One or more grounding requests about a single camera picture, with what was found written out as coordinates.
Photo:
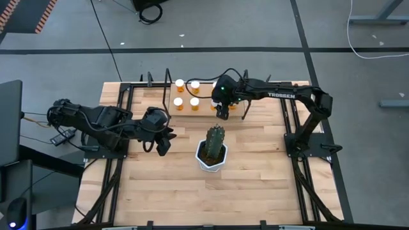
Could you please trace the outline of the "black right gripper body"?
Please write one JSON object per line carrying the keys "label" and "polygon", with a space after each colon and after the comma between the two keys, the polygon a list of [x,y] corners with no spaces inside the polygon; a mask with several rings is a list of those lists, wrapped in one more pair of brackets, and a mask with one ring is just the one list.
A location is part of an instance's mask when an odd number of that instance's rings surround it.
{"label": "black right gripper body", "polygon": [[243,93],[245,81],[243,78],[234,80],[229,75],[222,75],[213,88],[211,99],[221,106],[232,106],[246,100]]}

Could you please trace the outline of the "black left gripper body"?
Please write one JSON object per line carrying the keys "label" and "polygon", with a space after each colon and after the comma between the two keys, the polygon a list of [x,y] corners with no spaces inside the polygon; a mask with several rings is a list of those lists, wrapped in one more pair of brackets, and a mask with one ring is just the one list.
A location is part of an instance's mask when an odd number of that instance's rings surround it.
{"label": "black left gripper body", "polygon": [[168,138],[169,115],[165,109],[148,107],[139,124],[144,131],[155,134],[156,139]]}

